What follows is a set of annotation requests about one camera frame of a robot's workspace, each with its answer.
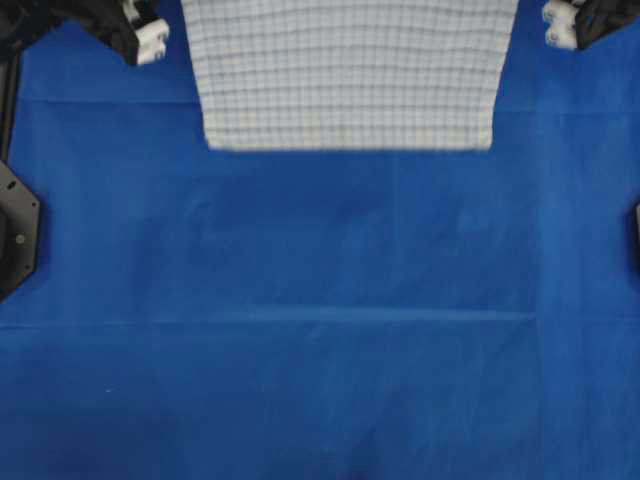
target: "grid pattern fabric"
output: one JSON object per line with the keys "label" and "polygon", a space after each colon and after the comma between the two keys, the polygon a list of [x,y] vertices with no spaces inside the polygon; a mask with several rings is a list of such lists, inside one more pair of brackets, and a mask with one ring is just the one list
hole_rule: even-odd
{"label": "grid pattern fabric", "polygon": [[487,149],[518,0],[182,0],[211,148]]}

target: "blue tablecloth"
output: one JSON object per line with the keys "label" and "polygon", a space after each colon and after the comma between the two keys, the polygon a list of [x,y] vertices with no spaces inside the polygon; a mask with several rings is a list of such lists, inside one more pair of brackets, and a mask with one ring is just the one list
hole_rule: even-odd
{"label": "blue tablecloth", "polygon": [[209,151],[176,0],[157,65],[31,49],[0,478],[640,478],[640,30],[541,7],[487,153]]}

